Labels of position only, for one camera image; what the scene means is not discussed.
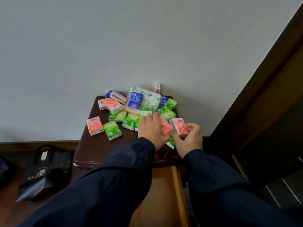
baseboard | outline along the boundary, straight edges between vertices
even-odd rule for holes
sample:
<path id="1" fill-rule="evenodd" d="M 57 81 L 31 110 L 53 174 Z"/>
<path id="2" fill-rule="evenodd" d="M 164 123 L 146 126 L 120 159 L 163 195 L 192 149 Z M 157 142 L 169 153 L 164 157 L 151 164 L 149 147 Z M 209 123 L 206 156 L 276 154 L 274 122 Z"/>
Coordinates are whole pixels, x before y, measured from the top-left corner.
<path id="1" fill-rule="evenodd" d="M 79 144 L 79 140 L 0 143 L 0 152 L 36 150 L 38 147 L 40 147 L 44 144 L 54 145 L 54 146 L 62 148 L 62 149 L 75 149 L 76 150 L 78 147 L 78 144 Z"/>

wooden door frame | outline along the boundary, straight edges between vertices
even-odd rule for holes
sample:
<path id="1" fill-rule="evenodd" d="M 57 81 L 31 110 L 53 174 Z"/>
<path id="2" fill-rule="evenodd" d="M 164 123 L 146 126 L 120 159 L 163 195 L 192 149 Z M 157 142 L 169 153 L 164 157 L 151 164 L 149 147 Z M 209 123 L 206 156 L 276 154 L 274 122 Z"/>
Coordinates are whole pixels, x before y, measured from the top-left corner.
<path id="1" fill-rule="evenodd" d="M 270 86 L 271 91 L 273 91 L 272 83 L 277 80 L 278 74 L 302 45 L 303 5 L 299 7 L 298 11 L 272 46 L 251 79 L 211 134 L 208 142 L 214 153 L 233 154 L 264 130 L 264 127 L 261 124 L 259 124 L 254 131 L 246 130 L 246 128 L 249 127 L 247 117 L 251 115 L 250 113 L 255 113 L 255 110 L 252 110 L 252 106 L 258 100 L 260 101 L 260 96 L 264 94 Z M 292 104 L 296 103 L 295 99 L 290 100 L 292 101 Z M 288 105 L 286 108 L 285 105 L 284 109 L 279 112 L 279 115 L 282 116 L 290 106 L 291 105 Z M 275 116 L 275 119 L 272 119 L 267 123 L 267 126 L 270 126 L 278 119 L 276 113 L 273 113 L 273 116 Z M 243 131 L 246 132 L 245 137 L 241 134 Z"/>

dark blue jacket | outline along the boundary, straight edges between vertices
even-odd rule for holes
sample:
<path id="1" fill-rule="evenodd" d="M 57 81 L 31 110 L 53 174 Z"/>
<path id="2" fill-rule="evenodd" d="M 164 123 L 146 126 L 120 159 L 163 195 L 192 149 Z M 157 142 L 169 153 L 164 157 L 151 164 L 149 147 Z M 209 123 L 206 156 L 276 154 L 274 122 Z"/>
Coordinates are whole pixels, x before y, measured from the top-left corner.
<path id="1" fill-rule="evenodd" d="M 128 226 L 152 182 L 154 145 L 119 145 L 98 168 L 50 199 L 19 226 Z M 200 149 L 184 157 L 195 217 L 201 226 L 297 226 L 248 180 Z"/>

person's right hand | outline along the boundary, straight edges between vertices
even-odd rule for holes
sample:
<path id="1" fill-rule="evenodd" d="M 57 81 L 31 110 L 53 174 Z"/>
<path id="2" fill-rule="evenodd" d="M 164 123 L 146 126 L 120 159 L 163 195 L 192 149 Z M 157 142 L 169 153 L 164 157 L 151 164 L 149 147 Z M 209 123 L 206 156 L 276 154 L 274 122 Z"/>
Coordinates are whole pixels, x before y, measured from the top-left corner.
<path id="1" fill-rule="evenodd" d="M 188 136 L 183 141 L 178 134 L 173 135 L 178 154 L 183 159 L 184 156 L 195 149 L 202 149 L 202 135 L 200 135 L 200 126 L 195 123 L 187 123 L 185 126 L 189 130 Z"/>

purple object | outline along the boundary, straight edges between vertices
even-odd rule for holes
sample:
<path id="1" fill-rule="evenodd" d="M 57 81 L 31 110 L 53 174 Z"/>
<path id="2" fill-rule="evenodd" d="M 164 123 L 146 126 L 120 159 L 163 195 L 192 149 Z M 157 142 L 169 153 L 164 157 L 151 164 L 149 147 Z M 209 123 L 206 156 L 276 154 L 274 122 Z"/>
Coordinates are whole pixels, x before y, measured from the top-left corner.
<path id="1" fill-rule="evenodd" d="M 113 92 L 113 91 L 110 90 L 110 91 L 105 95 L 105 98 L 106 98 L 106 99 L 107 99 L 107 98 L 110 98 L 112 92 Z"/>
<path id="2" fill-rule="evenodd" d="M 163 106 L 163 104 L 169 99 L 168 97 L 164 96 L 164 95 L 161 95 L 162 96 L 162 99 L 161 99 L 161 102 L 159 104 L 159 108 Z"/>
<path id="3" fill-rule="evenodd" d="M 131 92 L 131 97 L 129 98 L 128 106 L 139 109 L 142 101 L 143 95 L 137 92 Z"/>

